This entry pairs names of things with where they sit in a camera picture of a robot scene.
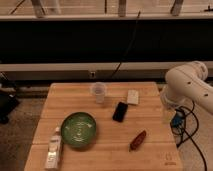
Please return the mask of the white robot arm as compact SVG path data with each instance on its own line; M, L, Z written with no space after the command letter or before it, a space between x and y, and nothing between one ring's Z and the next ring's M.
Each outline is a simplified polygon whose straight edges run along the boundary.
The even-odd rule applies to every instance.
M205 82L207 77L208 68L200 61L171 68L160 93L162 104L167 109L178 108L189 98L213 115L213 87Z

